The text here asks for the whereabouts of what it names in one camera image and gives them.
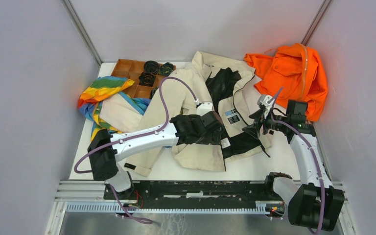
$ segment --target label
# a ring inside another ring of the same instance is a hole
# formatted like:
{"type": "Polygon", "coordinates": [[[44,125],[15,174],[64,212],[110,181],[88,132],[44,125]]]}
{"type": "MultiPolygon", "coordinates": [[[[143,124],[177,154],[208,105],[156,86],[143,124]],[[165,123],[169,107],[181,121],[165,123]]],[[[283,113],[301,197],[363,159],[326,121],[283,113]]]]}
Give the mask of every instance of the label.
{"type": "Polygon", "coordinates": [[[240,121],[237,110],[233,109],[224,113],[227,117],[227,120],[230,124],[240,121]]]}
{"type": "Polygon", "coordinates": [[[304,128],[304,129],[308,129],[308,126],[306,125],[306,123],[298,124],[298,126],[301,127],[301,128],[304,128]]]}
{"type": "Polygon", "coordinates": [[[221,140],[221,148],[227,148],[231,146],[230,142],[228,141],[228,138],[224,138],[221,140]]]}

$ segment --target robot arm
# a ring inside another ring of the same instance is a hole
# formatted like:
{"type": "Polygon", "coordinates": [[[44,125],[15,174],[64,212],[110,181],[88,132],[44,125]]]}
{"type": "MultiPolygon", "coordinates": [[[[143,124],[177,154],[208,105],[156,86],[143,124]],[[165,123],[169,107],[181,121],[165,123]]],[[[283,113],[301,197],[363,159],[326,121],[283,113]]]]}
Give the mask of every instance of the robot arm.
{"type": "Polygon", "coordinates": [[[130,174],[118,164],[134,154],[149,149],[180,144],[220,144],[223,122],[212,111],[212,103],[198,106],[196,115],[177,115],[165,124],[132,133],[109,135],[107,130],[99,131],[91,142],[88,151],[94,151],[108,143],[111,146],[94,152],[89,156],[93,179],[106,181],[117,192],[123,192],[132,186],[130,174]]]}
{"type": "Polygon", "coordinates": [[[318,228],[323,207],[321,228],[331,231],[335,227],[345,197],[343,191],[333,188],[323,168],[315,129],[306,122],[307,103],[290,100],[284,117],[273,114],[274,102],[271,96],[262,95],[258,101],[260,110],[250,115],[250,118],[254,119],[253,124],[243,128],[243,131],[257,138],[261,128],[263,134],[267,134],[269,130],[283,132],[295,154],[302,184],[297,186],[289,175],[272,172],[266,177],[266,188],[284,200],[292,225],[318,228]],[[320,202],[322,189],[325,198],[320,202]]]}

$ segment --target metal floor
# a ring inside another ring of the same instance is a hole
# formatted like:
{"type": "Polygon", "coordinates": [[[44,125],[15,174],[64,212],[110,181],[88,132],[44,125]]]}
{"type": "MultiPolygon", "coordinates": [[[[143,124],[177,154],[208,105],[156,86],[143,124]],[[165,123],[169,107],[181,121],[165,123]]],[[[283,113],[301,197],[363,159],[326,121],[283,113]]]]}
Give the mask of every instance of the metal floor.
{"type": "MultiPolygon", "coordinates": [[[[144,225],[121,219],[113,213],[67,212],[61,235],[311,235],[307,228],[285,220],[272,220],[257,214],[167,214],[136,213],[155,224],[144,225]]],[[[332,232],[343,235],[340,223],[332,232]]]]}

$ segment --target jacket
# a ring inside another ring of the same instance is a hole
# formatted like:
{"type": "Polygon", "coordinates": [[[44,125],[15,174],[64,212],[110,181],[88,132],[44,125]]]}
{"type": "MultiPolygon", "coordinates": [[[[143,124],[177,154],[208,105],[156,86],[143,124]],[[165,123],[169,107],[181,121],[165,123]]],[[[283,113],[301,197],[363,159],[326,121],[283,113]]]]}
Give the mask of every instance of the jacket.
{"type": "MultiPolygon", "coordinates": [[[[238,71],[241,78],[235,82],[233,88],[229,90],[229,97],[219,99],[218,111],[222,115],[227,136],[222,138],[221,145],[203,144],[180,144],[171,149],[173,158],[182,167],[209,170],[225,171],[225,163],[249,157],[262,152],[260,143],[265,148],[271,146],[270,139],[262,136],[260,140],[253,139],[255,145],[247,145],[247,148],[239,148],[238,141],[241,139],[237,135],[244,133],[241,129],[247,126],[242,120],[233,121],[237,113],[241,114],[247,123],[253,120],[248,118],[250,111],[242,94],[245,84],[254,76],[254,68],[249,67],[244,61],[233,60],[221,56],[211,55],[204,52],[196,52],[191,63],[173,71],[170,76],[177,77],[186,82],[194,91],[201,102],[214,101],[206,85],[207,78],[215,78],[221,69],[232,68],[238,71]]],[[[180,82],[167,80],[163,84],[163,96],[168,107],[170,117],[178,114],[196,114],[197,107],[189,90],[180,82]]],[[[137,130],[160,125],[165,121],[165,111],[160,97],[155,93],[152,97],[146,112],[144,113],[137,130]]],[[[136,173],[148,176],[152,167],[161,155],[161,148],[150,149],[138,153],[126,159],[124,167],[132,169],[136,173]]]]}
{"type": "Polygon", "coordinates": [[[283,87],[276,103],[287,107],[290,99],[308,103],[308,120],[317,121],[328,94],[327,77],[315,49],[296,43],[279,47],[274,57],[246,54],[244,61],[256,68],[262,80],[254,86],[261,94],[274,96],[283,87]]]}

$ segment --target metal frame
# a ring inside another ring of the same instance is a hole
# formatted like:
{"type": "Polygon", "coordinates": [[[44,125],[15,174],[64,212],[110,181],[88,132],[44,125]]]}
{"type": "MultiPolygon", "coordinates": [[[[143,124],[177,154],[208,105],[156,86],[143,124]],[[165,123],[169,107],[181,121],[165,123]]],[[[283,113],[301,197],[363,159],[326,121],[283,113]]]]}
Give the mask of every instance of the metal frame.
{"type": "Polygon", "coordinates": [[[312,38],[313,34],[315,33],[315,30],[318,28],[319,23],[321,22],[322,18],[324,17],[328,7],[330,6],[332,0],[324,0],[321,4],[321,7],[319,7],[318,12],[315,15],[315,18],[313,18],[312,23],[310,24],[309,28],[307,29],[307,32],[302,39],[301,44],[307,46],[310,39],[312,38]]]}
{"type": "MultiPolygon", "coordinates": [[[[68,14],[70,15],[72,21],[74,22],[77,30],[79,31],[81,37],[89,48],[94,60],[101,65],[103,63],[100,55],[98,54],[94,44],[92,43],[88,33],[86,32],[79,16],[77,15],[74,6],[70,0],[61,0],[64,4],[68,14]]],[[[330,6],[332,0],[324,0],[316,13],[311,25],[309,26],[304,38],[302,39],[302,44],[307,45],[312,38],[315,30],[319,26],[322,18],[325,15],[326,10],[330,6]]],[[[324,157],[324,152],[322,147],[320,148],[320,155],[325,164],[325,169],[329,177],[331,177],[329,165],[327,159],[324,157]]],[[[255,181],[253,183],[262,184],[264,181],[255,181]]],[[[334,187],[337,189],[343,189],[340,182],[332,182],[334,187]]],[[[50,218],[48,220],[47,228],[45,230],[46,235],[58,235],[61,231],[62,222],[64,220],[65,212],[121,212],[118,208],[117,203],[114,200],[103,199],[105,190],[104,182],[89,181],[89,180],[67,180],[61,181],[54,199],[53,207],[51,210],[50,218]]],[[[349,207],[349,202],[345,195],[346,201],[342,208],[341,214],[339,216],[339,221],[341,224],[342,232],[345,235],[356,235],[355,228],[353,226],[353,221],[351,218],[351,210],[349,207]]],[[[121,200],[123,203],[135,203],[135,200],[121,200]]],[[[236,210],[236,209],[225,209],[225,210],[161,210],[161,209],[141,209],[141,212],[150,213],[263,213],[262,208],[267,204],[280,204],[281,201],[256,201],[256,210],[236,210]]]]}
{"type": "MultiPolygon", "coordinates": [[[[264,184],[264,181],[254,181],[252,184],[264,184]]],[[[344,191],[341,182],[332,182],[334,188],[344,191]]],[[[51,215],[48,220],[46,235],[58,235],[64,220],[65,212],[123,212],[114,200],[103,199],[105,183],[92,180],[67,180],[60,181],[51,215]]],[[[345,235],[356,235],[347,197],[339,216],[342,232],[345,235]]],[[[135,203],[136,200],[121,200],[123,203],[135,203]]],[[[230,214],[265,214],[266,205],[276,205],[281,201],[256,201],[256,209],[221,209],[221,210],[162,210],[139,209],[143,213],[230,213],[230,214]]]]}
{"type": "Polygon", "coordinates": [[[100,55],[98,54],[92,40],[90,39],[89,34],[87,33],[86,29],[84,28],[83,23],[81,22],[80,18],[78,17],[77,12],[74,9],[73,4],[71,3],[70,0],[61,0],[63,5],[65,6],[68,14],[71,17],[71,20],[74,22],[75,27],[77,28],[78,32],[81,35],[81,38],[83,39],[84,43],[90,50],[90,53],[92,54],[94,60],[96,63],[101,66],[103,63],[103,60],[101,59],[100,55]]]}

